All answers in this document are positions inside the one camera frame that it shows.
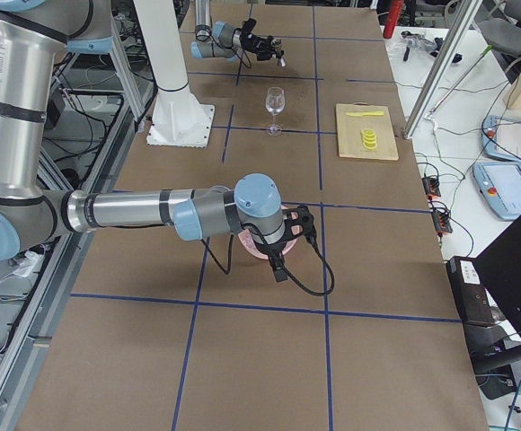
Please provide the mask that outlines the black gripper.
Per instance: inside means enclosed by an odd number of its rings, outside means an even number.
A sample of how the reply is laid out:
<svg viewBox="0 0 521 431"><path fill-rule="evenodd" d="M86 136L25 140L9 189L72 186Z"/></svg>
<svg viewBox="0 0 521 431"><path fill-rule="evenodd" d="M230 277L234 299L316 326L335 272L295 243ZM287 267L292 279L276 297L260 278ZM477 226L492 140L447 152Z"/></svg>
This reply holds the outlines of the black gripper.
<svg viewBox="0 0 521 431"><path fill-rule="evenodd" d="M293 241L300 237L304 237L307 241L316 240L314 217L307 206L283 209L282 213L285 226L283 241Z"/></svg>
<svg viewBox="0 0 521 431"><path fill-rule="evenodd" d="M268 49L266 47L281 46L281 39L276 39L273 36L261 38L254 34L247 34L241 36L241 47L244 51L252 53L256 56L258 61L269 61L271 59L280 61L284 56L282 49Z"/></svg>

